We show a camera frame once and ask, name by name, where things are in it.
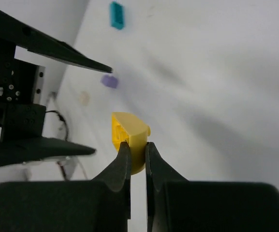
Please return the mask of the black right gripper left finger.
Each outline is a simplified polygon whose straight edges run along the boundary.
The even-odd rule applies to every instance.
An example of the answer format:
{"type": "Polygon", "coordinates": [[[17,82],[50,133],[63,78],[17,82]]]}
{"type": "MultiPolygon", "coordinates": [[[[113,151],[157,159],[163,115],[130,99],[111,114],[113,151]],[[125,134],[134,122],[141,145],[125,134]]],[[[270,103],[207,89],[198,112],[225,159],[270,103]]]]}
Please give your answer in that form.
{"type": "Polygon", "coordinates": [[[92,180],[0,184],[0,232],[125,232],[131,217],[131,151],[92,180]]]}

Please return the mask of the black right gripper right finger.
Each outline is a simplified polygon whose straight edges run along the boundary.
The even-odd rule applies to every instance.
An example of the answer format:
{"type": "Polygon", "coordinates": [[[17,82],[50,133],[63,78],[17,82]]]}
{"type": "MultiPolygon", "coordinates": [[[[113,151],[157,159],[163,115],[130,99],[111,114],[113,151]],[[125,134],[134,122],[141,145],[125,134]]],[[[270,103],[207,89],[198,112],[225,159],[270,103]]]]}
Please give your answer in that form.
{"type": "Polygon", "coordinates": [[[279,191],[259,182],[189,181],[148,143],[150,232],[279,232],[279,191]]]}

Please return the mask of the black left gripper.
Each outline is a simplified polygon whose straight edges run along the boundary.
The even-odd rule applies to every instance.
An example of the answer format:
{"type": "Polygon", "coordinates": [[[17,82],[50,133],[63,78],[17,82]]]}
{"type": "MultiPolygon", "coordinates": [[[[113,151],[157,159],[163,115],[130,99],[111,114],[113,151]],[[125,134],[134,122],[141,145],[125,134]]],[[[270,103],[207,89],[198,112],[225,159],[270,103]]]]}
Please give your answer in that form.
{"type": "MultiPolygon", "coordinates": [[[[15,59],[16,46],[65,64],[103,73],[113,69],[0,10],[0,103],[39,103],[45,67],[15,59]]],[[[0,120],[3,112],[0,109],[0,120]]],[[[47,158],[93,155],[96,149],[56,138],[0,143],[0,167],[47,158]]]]}

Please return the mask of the yellow lego brick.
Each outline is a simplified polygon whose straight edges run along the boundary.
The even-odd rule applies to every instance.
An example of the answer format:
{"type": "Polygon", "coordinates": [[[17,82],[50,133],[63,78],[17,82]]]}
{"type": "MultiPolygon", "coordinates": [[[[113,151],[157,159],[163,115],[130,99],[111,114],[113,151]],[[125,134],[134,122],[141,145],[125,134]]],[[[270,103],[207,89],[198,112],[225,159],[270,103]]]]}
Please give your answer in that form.
{"type": "Polygon", "coordinates": [[[151,134],[150,127],[136,115],[126,112],[113,112],[112,143],[119,150],[120,143],[129,145],[132,157],[131,174],[141,172],[145,167],[145,146],[151,134]]]}

